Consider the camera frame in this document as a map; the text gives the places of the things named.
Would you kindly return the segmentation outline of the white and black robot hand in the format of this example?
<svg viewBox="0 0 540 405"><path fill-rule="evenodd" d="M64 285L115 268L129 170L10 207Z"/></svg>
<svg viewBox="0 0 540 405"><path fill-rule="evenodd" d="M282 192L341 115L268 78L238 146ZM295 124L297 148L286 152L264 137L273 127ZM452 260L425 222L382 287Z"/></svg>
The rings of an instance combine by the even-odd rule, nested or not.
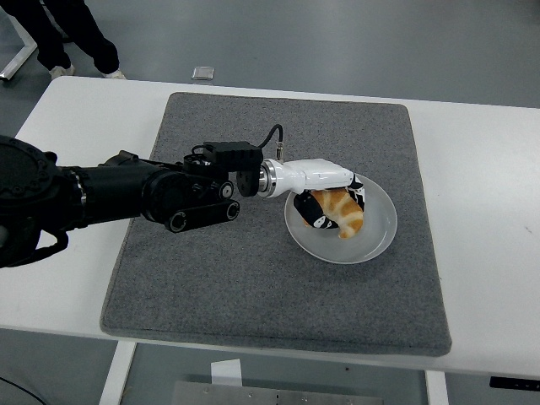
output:
<svg viewBox="0 0 540 405"><path fill-rule="evenodd" d="M324 159L279 163L268 160L268 195L293 192L294 207L307 225L356 235L364 224L365 191L355 174Z"/></svg>

